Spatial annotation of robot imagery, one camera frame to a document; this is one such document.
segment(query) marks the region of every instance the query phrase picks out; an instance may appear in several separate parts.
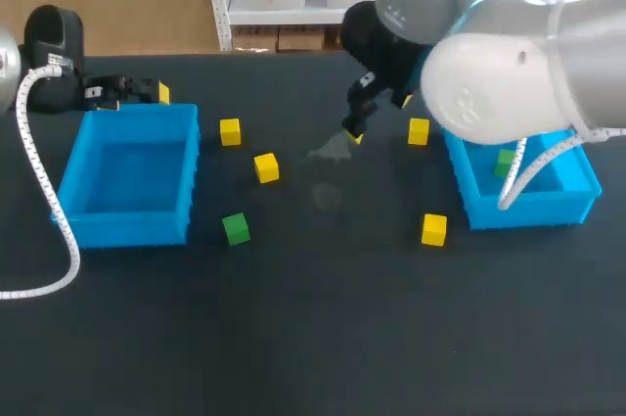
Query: white shelf frame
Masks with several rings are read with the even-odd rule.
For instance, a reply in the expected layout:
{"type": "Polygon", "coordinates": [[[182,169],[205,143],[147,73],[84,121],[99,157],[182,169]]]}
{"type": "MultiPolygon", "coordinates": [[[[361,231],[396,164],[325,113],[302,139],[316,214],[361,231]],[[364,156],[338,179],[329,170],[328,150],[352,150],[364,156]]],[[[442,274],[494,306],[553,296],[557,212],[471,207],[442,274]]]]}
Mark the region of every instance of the white shelf frame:
{"type": "Polygon", "coordinates": [[[252,11],[245,0],[211,0],[215,27],[222,51],[231,51],[231,25],[253,24],[340,24],[345,9],[329,9],[326,0],[306,0],[304,8],[296,10],[252,11]]]}

